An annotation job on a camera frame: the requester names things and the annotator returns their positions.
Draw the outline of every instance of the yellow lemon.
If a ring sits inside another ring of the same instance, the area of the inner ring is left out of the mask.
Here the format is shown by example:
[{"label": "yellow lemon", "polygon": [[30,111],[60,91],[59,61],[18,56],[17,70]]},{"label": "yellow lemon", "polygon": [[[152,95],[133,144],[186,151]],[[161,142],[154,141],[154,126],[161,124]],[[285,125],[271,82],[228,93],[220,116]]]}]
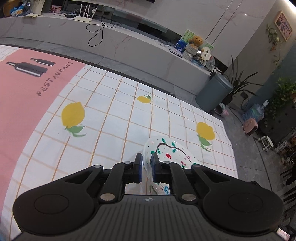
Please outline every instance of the yellow lemon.
[{"label": "yellow lemon", "polygon": [[145,96],[139,96],[137,98],[138,101],[144,103],[144,104],[148,104],[151,102],[151,97],[149,95],[145,95]]},{"label": "yellow lemon", "polygon": [[214,140],[215,139],[215,133],[213,131],[213,127],[207,125],[204,122],[199,122],[196,125],[196,132],[200,137],[203,137],[207,140]]},{"label": "yellow lemon", "polygon": [[66,128],[80,124],[85,116],[85,110],[81,102],[71,103],[65,106],[62,111],[62,122]]}]

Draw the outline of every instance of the wooden frame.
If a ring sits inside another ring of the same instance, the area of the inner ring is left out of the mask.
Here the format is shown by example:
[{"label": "wooden frame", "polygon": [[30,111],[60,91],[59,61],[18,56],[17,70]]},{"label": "wooden frame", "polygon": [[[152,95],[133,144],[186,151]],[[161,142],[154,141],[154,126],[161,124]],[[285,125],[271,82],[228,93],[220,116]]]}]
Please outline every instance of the wooden frame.
[{"label": "wooden frame", "polygon": [[276,19],[274,20],[274,24],[277,26],[285,41],[288,41],[290,36],[292,35],[293,29],[289,24],[286,16],[283,11],[280,11]]}]

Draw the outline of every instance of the gray trash bin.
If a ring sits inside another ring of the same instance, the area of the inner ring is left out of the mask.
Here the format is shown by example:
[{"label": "gray trash bin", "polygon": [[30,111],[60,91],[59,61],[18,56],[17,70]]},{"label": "gray trash bin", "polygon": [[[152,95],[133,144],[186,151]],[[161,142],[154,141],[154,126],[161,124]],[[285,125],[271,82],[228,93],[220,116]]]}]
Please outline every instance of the gray trash bin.
[{"label": "gray trash bin", "polygon": [[210,112],[233,90],[230,82],[219,72],[209,80],[196,96],[196,103],[205,112]]}]

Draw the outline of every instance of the gray tile floor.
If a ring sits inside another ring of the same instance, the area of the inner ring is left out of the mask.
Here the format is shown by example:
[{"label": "gray tile floor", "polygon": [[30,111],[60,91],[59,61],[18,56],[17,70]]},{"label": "gray tile floor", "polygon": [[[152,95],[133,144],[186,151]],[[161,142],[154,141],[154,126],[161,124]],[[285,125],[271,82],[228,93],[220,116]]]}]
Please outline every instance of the gray tile floor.
[{"label": "gray tile floor", "polygon": [[[149,73],[103,56],[62,45],[28,39],[0,37],[0,44],[16,45],[35,50],[49,51],[52,54],[62,54],[97,64],[102,68],[130,76],[134,80],[154,85],[172,93],[178,99],[198,107],[195,102],[195,95]],[[242,121],[240,114],[235,110],[231,112],[229,108],[228,112],[229,115],[226,118],[221,118],[220,116],[216,117],[223,121],[227,135],[233,145],[239,179],[244,181],[254,180],[262,187],[275,192],[283,198],[283,194],[294,187],[295,183],[290,186],[284,185],[287,178],[284,180],[284,178],[279,175],[281,172],[285,171],[281,164],[279,155],[272,150],[269,150],[268,152],[262,151],[262,146],[257,141],[258,136],[256,136],[256,134],[253,134],[252,136],[244,134],[242,124],[239,121],[239,119]],[[295,203],[296,202],[285,204],[285,209],[288,209]]]}]

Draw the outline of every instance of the pink heater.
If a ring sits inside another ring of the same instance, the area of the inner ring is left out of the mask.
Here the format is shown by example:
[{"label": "pink heater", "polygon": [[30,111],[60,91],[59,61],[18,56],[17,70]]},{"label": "pink heater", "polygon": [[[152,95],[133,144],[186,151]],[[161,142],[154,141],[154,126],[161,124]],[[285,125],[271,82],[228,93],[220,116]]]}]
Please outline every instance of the pink heater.
[{"label": "pink heater", "polygon": [[257,124],[255,118],[250,118],[250,119],[246,120],[246,122],[244,123],[244,125],[242,127],[244,128],[244,132],[250,136],[257,130],[258,124]]}]

